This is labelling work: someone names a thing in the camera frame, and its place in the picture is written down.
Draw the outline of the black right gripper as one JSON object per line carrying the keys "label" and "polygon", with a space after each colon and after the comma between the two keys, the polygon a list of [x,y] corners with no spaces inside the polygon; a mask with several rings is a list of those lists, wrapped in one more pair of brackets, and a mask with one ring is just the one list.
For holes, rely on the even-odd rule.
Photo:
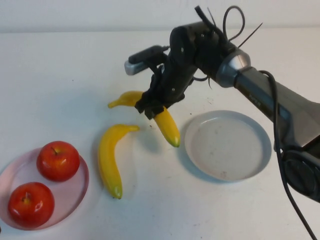
{"label": "black right gripper", "polygon": [[136,102],[138,112],[152,120],[172,105],[185,99],[184,92],[192,81],[196,67],[193,64],[180,65],[172,56],[168,56],[160,76],[153,78],[149,89]]}

